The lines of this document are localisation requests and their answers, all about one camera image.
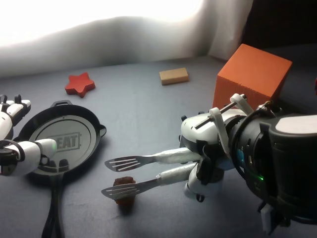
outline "robotic hand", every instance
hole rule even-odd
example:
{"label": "robotic hand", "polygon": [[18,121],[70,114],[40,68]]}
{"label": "robotic hand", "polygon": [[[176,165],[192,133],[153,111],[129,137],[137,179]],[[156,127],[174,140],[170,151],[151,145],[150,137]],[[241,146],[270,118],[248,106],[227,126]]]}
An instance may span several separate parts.
{"label": "robotic hand", "polygon": [[56,153],[56,142],[52,139],[35,142],[15,142],[13,127],[31,110],[31,102],[22,100],[7,101],[6,95],[0,95],[0,175],[23,176],[34,171],[39,164],[47,164]]}
{"label": "robotic hand", "polygon": [[161,152],[146,156],[146,163],[144,156],[131,156],[106,161],[106,166],[122,172],[160,160],[172,164],[181,149],[184,155],[174,163],[194,163],[102,193],[117,200],[187,180],[185,194],[203,202],[221,191],[224,172],[235,168],[250,191],[263,200],[258,212],[267,234],[278,225],[289,226],[290,220],[317,225],[317,115],[285,115],[271,101],[254,111],[243,94],[234,94],[230,102],[207,114],[183,116],[181,148],[168,159],[161,160],[161,154],[168,154]]}

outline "orange cube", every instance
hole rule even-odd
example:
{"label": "orange cube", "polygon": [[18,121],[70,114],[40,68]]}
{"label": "orange cube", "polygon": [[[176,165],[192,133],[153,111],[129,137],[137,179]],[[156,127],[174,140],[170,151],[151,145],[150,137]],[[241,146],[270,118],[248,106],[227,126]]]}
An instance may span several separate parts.
{"label": "orange cube", "polygon": [[244,93],[255,110],[277,100],[292,62],[242,44],[217,76],[212,107],[221,109],[233,94]]}

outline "pan helper handle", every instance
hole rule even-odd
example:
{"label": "pan helper handle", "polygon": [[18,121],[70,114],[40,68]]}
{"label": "pan helper handle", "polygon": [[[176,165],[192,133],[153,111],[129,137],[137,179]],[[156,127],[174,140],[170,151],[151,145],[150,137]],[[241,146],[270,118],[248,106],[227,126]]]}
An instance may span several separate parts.
{"label": "pan helper handle", "polygon": [[200,160],[201,156],[192,152],[186,147],[183,147],[173,150],[165,150],[163,152],[154,154],[153,157],[155,161],[162,164],[178,164],[190,161],[198,161]]}
{"label": "pan helper handle", "polygon": [[160,186],[169,185],[177,182],[186,181],[189,178],[190,172],[196,166],[197,163],[184,165],[175,169],[164,171],[157,175]]}

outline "bright light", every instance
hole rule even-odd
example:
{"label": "bright light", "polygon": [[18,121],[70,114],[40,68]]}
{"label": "bright light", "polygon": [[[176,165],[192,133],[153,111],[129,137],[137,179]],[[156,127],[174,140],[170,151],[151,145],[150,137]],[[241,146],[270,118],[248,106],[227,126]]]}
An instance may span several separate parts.
{"label": "bright light", "polygon": [[0,5],[0,46],[32,41],[96,20],[140,16],[182,21],[203,0],[8,0]]}

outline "table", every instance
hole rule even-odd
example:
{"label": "table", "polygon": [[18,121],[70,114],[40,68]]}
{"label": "table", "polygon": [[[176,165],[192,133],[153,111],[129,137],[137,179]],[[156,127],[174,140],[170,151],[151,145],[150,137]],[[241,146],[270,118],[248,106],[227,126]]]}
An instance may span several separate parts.
{"label": "table", "polygon": [[[117,177],[144,181],[179,166],[150,164],[118,174],[107,169],[104,161],[177,148],[181,116],[191,117],[211,107],[216,75],[224,64],[200,57],[0,79],[1,93],[10,99],[21,94],[32,102],[15,135],[31,117],[58,100],[90,109],[108,129],[93,163],[64,188],[61,202],[67,238],[267,237],[257,213],[261,201],[235,170],[225,173],[222,194],[203,203],[184,196],[184,182],[140,194],[128,214],[101,194]],[[190,82],[160,84],[159,71],[180,67],[187,68]],[[64,86],[68,75],[85,71],[96,89],[83,99],[67,95]],[[41,237],[50,201],[49,187],[39,186],[28,177],[1,177],[0,236]],[[292,222],[288,229],[277,228],[271,237],[312,238],[316,232],[317,227]]]}

